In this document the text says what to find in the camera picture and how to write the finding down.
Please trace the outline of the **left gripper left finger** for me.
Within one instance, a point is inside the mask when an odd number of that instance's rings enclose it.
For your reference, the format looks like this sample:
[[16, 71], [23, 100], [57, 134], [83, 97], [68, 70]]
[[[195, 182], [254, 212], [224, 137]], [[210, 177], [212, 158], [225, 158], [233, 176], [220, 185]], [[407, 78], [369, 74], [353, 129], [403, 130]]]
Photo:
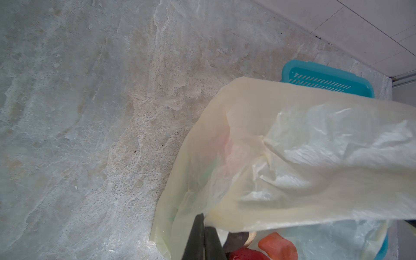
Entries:
[[194, 219], [182, 260], [204, 259], [204, 215], [201, 213]]

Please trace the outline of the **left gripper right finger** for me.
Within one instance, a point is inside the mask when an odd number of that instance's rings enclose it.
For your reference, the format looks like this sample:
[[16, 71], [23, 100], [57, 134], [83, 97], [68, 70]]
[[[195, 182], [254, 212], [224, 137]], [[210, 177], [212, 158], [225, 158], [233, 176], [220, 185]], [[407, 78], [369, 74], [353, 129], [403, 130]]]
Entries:
[[227, 260], [226, 253], [214, 227], [204, 229], [205, 260]]

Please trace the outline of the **red dragon fruit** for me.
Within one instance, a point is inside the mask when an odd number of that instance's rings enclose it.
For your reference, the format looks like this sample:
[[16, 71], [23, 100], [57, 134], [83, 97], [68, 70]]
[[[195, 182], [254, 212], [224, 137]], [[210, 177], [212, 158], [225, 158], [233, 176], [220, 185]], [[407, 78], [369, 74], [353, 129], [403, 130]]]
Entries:
[[257, 250], [240, 248], [229, 253], [228, 260], [269, 260], [269, 257]]

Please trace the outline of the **pale yellow plastic bag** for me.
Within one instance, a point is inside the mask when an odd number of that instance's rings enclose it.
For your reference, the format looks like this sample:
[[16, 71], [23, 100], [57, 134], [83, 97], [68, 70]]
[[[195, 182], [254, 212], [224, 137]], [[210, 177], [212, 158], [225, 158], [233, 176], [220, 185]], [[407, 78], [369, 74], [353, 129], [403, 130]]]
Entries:
[[220, 89], [184, 139], [151, 241], [181, 259], [193, 220], [279, 232], [305, 260], [372, 260], [416, 217], [416, 109], [252, 78]]

